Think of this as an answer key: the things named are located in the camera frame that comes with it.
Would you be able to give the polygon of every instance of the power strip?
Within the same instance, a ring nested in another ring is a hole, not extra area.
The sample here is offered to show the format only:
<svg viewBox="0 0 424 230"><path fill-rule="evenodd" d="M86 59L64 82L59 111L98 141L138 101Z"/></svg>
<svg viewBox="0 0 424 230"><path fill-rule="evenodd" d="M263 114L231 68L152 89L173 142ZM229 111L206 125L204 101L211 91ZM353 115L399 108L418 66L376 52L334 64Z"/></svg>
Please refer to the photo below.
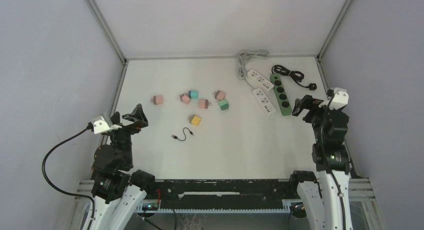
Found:
<svg viewBox="0 0 424 230"><path fill-rule="evenodd" d="M257 103L259 104L260 108L265 111L267 117L276 112L276 108L261 88L253 90L252 94L256 99Z"/></svg>
<svg viewBox="0 0 424 230"><path fill-rule="evenodd" d="M281 115L290 116L292 115L292 107L290 106L289 99L287 97L286 90L283 87L281 81L281 75L278 73L271 74L270 80L274 83L274 93L277 98L278 106L281 111Z"/></svg>
<svg viewBox="0 0 424 230"><path fill-rule="evenodd" d="M270 81L253 69L247 73L246 80L252 87L261 88L265 93L269 93L274 88L274 85Z"/></svg>

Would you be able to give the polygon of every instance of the metal frame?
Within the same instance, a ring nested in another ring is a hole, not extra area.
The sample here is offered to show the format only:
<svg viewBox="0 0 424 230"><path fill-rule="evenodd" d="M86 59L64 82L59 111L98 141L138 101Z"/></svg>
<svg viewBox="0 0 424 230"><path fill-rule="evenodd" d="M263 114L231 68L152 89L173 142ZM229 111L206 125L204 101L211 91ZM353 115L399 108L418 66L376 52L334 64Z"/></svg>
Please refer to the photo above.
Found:
<svg viewBox="0 0 424 230"><path fill-rule="evenodd" d="M348 11L349 7L351 6L353 0L345 0L343 6L341 7L340 12L338 13L333 26L331 27L330 32L327 35L327 38L324 41L324 44L321 47L321 50L319 50L318 55L316 56L319 60L321 60L326 53L326 50L333 39L337 29L340 26L340 23L343 21L343 18L345 18L346 12Z"/></svg>
<svg viewBox="0 0 424 230"><path fill-rule="evenodd" d="M124 85L125 75L127 74L127 68L128 68L128 61L126 61L125 64L122 65L122 68L120 70L119 78L116 83L116 88L115 88L115 91L113 92L113 98L110 103L109 110L107 112L108 116L112 116L117 109L119 96L121 95L121 90L122 90L122 86ZM102 135L100 138L99 146L106 144L107 141L108 141L108 137L105 135Z"/></svg>
<svg viewBox="0 0 424 230"><path fill-rule="evenodd" d="M90 195L93 184L93 180L82 180L77 193ZM290 206L301 201L297 192L293 192L288 179L156 180L156 184L163 193L160 198L164 201L161 202L158 210L146 211L146 213L169 214L174 209L179 214L288 214ZM229 190L244 192L227 195L211 194L213 192L228 193ZM182 195L188 192L196 194ZM369 179L351 178L348 192L351 203L361 203L369 229L384 230ZM213 204L219 205L219 202L215 202L225 197L225 201L230 201L230 204L225 207L210 208ZM156 199L158 199L157 195L147 195L143 202L144 204L156 203ZM87 217L89 204L90 202L85 198L75 198L66 229L80 229L81 223ZM137 206L136 212L144 212L142 207L143 204Z"/></svg>
<svg viewBox="0 0 424 230"><path fill-rule="evenodd" d="M237 55L221 55L221 56L157 56L157 57L129 57L132 60L180 60L180 59L235 59ZM298 58L298 57L316 57L315 54L275 54L269 55L267 58Z"/></svg>
<svg viewBox="0 0 424 230"><path fill-rule="evenodd" d="M122 52L122 50L119 47L119 44L117 42L117 40L115 39L110 27L108 26L102 12L100 11L97 3L95 0L85 0L90 11L92 12L95 20L97 21L97 23L99 24L99 27L101 28L101 30L103 31L106 39L108 40L108 42L110 43L111 47L113 48L113 50L115 51L116 55L118 56L119 60L122 62L122 69L121 69L121 73L119 75L119 79L117 81L117 85L116 85L116 89L114 91L113 94L113 98L110 104L110 108L108 113L112 114L113 112L115 112L116 107L117 107L117 103L119 100L119 96L121 93L121 89L124 83L124 78L126 75L126 71L127 71L127 67L128 67L128 59L125 58L124 53ZM324 89L328 90L330 88L330 84L328 81L328 78L326 76L326 73L323 69L321 60L322 57L324 56L331 40L333 39L335 33L337 32L341 22L343 21L343 18L346 15L347 10L349 9L351 3L353 0L345 0L342 9L340 10L340 13L338 14L336 20L334 21L333 26L331 27L330 32L328 33L318 55L313 56L315 57L316 60L316 64L321 76L321 80L323 82L324 85ZM212 59L220 59L220 58L233 58L234 56L199 56L199 57L190 57L190 58L212 58ZM308 55L272 55L270 57L312 57L310 54ZM188 57L175 57L175 58L171 58L171 59L187 59ZM147 60L147 59L170 59L169 57L156 57L156 58L131 58L131 60ZM101 144L105 144L107 141L106 137L102 137L100 143ZM345 145L347 148L347 151L350 155L350 157L352 158L353 164L352 164L352 168L355 169L355 159L353 159L353 156L350 154L349 148L348 148L348 143L345 141ZM259 179L258 181L266 181L266 180L270 180L270 179ZM172 186L172 189L174 189L174 184L180 184L181 186L184 186L185 183L187 183L187 181L198 181L199 183L208 183L211 182L211 180L208 181L204 181L204 180L157 180L158 185L161 185L165 188L168 188L168 190L170 189L170 186ZM288 179L280 179L280 180L276 180L282 184L287 184L288 183ZM93 187L93 181L92 180L83 180L81 181L79 188L78 188L78 193L80 194L90 194L90 191ZM270 192L262 192L262 193L257 193L259 195L259 197L261 198L262 202L269 202L269 201L274 201L275 197L277 197L277 199L279 199L279 196L275 196L273 195L273 191L276 191L276 188L270 188L270 189L264 189L266 191L270 191ZM163 192L165 193L169 193L169 196L174 196L173 195L173 191L168 192L167 190L164 190ZM297 203L299 202L300 198L299 196L294 196L291 194L288 194L286 197L280 197L280 205L281 207L277 207L277 208L273 208L273 209L256 209L254 205L252 205L252 209L248 209L248 210L237 210L237 209L193 209L193 208L180 208L180 209L176 209L177 213L289 213L290 212L290 208L289 206L292 203ZM383 230L385 229L384 227L384 223L382 221L382 216L381 213L377 207L377 202L374 196L374 192L372 190L371 184L369 182L368 179L351 179L349 182L349 200L351 202L361 202L362 204L362 208L365 212L365 217L366 220L368 222L369 228L370 229L376 229L376 230ZM81 222L87 215L86 210L87 207L89 205L89 202L87 202L84 199L81 198L76 198L74 201L74 205L72 207L72 214L69 218L69 221L67 223L67 229L79 229L78 226L76 226L76 224L78 224L78 222ZM141 211L141 207L142 205L137 207L137 211ZM172 209L168 208L166 205L161 206L162 208L159 209L157 212L161 212L161 213L172 213Z"/></svg>
<svg viewBox="0 0 424 230"><path fill-rule="evenodd" d="M87 3L87 6L90 8L91 13L93 14L93 17L95 18L96 22L100 26L101 30L104 33L104 36L106 37L107 41L112 46L113 50L115 51L116 55L118 56L119 60L122 64L125 64L126 59L121 51L121 48L118 45L117 40L115 39L114 35L112 34L111 29L108 26L108 23L106 22L105 18L103 17L102 12L100 11L97 3L95 0L85 0Z"/></svg>

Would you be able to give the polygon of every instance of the yellow power adapter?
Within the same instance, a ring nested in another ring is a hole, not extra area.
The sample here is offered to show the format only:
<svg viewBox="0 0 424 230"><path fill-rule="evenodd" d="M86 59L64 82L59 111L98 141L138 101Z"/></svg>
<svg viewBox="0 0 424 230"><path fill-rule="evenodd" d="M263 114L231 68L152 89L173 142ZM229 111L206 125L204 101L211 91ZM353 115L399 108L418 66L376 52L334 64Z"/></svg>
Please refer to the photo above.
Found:
<svg viewBox="0 0 424 230"><path fill-rule="evenodd" d="M202 121L202 118L197 116L197 115L191 115L188 120L190 121L191 124L193 124L194 126L199 126L200 122Z"/></svg>

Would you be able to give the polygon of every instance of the black power cord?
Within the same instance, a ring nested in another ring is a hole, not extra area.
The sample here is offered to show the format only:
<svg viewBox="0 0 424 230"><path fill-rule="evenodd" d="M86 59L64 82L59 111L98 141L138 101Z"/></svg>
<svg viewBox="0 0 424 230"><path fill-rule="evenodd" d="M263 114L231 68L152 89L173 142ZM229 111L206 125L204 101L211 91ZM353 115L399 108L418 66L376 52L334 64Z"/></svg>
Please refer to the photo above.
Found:
<svg viewBox="0 0 424 230"><path fill-rule="evenodd" d="M65 191L65 190L60 189L60 188L59 188L59 187L57 187L55 184L53 184L53 182L52 182L52 181L50 181L50 179L49 179L49 177L47 176L47 173L46 173L46 162L47 162L47 158L50 156L50 154L52 154L52 152L53 152L55 149L57 149L58 147L60 147L61 145L65 144L65 143L67 143L67 142L71 141L72 139L74 139L74 138L78 137L79 135L81 135L81 134L85 133L87 130L92 129L92 127L93 127L93 126L91 125L91 123L89 123L89 124L88 124L88 126L87 126L84 130L82 130L82 131L80 131L79 133L77 133L77 134L75 134L75 135L71 136L70 138L68 138L68 139L66 139L66 140L64 140L64 141L62 141L62 142L60 142L60 143L58 143L56 146L54 146L52 149L50 149L50 151L48 151L48 153L45 155L44 159L42 160L42 164L41 164L42 176L44 177L45 181L46 181L46 182L47 182L47 183L48 183L48 184L49 184L49 185L50 185L53 189L55 189L55 190L56 190L56 191L58 191L59 193L62 193L62 194L68 195L68 196L72 196L72 197L80 197L80 198L86 198L86 199L89 199L89 200L91 201L91 203L92 203L92 212L91 212L91 220L90 220L90 223L89 223L89 225L88 225L88 229L90 229L90 227L91 227L92 221L93 221L93 219L94 219L95 209L96 209L96 202L94 201L94 198L92 198L91 196L88 196L88 195L82 195L82 194L77 194L77 193L67 192L67 191Z"/></svg>
<svg viewBox="0 0 424 230"><path fill-rule="evenodd" d="M152 226L153 226L153 227L155 227L157 230L162 230L160 227L158 227L156 224L154 224L153 222L151 222L149 219L147 219L147 218L143 217L143 216L144 216L144 214L146 213L146 211L147 211L147 209L146 209L146 210L144 210L144 211L143 211L143 213L141 214L141 217L142 217L143 221L146 221L146 223L148 223L148 224L152 225ZM173 219L174 219L174 222L175 222L175 224L174 224L174 226L173 226L173 229L174 229L174 230L177 230L177 213L175 212L175 210L174 210L173 208L172 208L172 211L173 211Z"/></svg>
<svg viewBox="0 0 424 230"><path fill-rule="evenodd" d="M317 84L310 83L308 86L304 86L301 84L302 80L305 78L305 74L301 71L290 71L283 65L275 65L272 67L271 72L273 74L280 74L282 76L289 76L293 81L301 86L302 88L309 89L314 91L317 89Z"/></svg>
<svg viewBox="0 0 424 230"><path fill-rule="evenodd" d="M184 130L188 130L188 132L192 135L192 136L194 136L194 133L192 132L192 131L190 131L190 129L188 128L188 127L184 127L183 129L182 129L182 133L184 134L184 139L183 140L181 140L181 139L179 139L177 136L175 136L175 135L172 135L171 137L173 138L173 139L176 139L176 140L179 140L179 141L181 141L181 142L184 142L186 139L187 139L187 136L186 136L186 133L184 132Z"/></svg>
<svg viewBox="0 0 424 230"><path fill-rule="evenodd" d="M339 185L339 182L336 179L336 176L334 176L333 171L330 168L330 164L327 161L327 155L326 155L326 150L324 148L324 118L327 115L327 113L330 110L330 104L332 103L334 99L334 96L330 99L330 101L328 102L327 108L324 110L324 114L322 115L322 122L321 122L321 126L320 126L320 140L321 140L321 152L322 152L322 158L324 161L324 165L327 168L327 171L331 173L331 177L335 182L335 185L337 187L337 191L338 191L338 197L340 198L340 205L341 205L341 215L343 218L343 230L346 230L346 213L345 213L345 203L343 202L343 197L342 197L342 189Z"/></svg>
<svg viewBox="0 0 424 230"><path fill-rule="evenodd" d="M318 181L316 181L316 184L318 185L318 193L319 193L319 197L320 197L321 199L323 199L323 194L321 193L321 186L320 186L320 183L319 183Z"/></svg>
<svg viewBox="0 0 424 230"><path fill-rule="evenodd" d="M294 204L294 206L293 205L291 205L290 206L290 213L288 214L288 218L287 218L287 230L290 230L290 217L292 216L292 214L294 213L294 211L295 211L295 208L296 208L296 206L298 206L299 204L303 204L303 202L297 202L297 203L295 203Z"/></svg>

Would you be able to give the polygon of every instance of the gray cable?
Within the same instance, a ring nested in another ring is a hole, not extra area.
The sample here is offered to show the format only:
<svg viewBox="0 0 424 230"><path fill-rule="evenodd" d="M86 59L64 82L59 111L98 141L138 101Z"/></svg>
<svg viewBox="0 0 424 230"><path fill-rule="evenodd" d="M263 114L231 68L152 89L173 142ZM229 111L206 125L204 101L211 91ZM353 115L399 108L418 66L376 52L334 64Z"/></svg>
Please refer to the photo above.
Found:
<svg viewBox="0 0 424 230"><path fill-rule="evenodd" d="M270 55L268 50L262 49L257 51L250 50L241 50L237 54L237 64L238 64L238 78L241 80L245 80L249 86L253 88L252 85L246 80L246 75L248 71L246 71L245 65L253 58L257 59L265 59Z"/></svg>

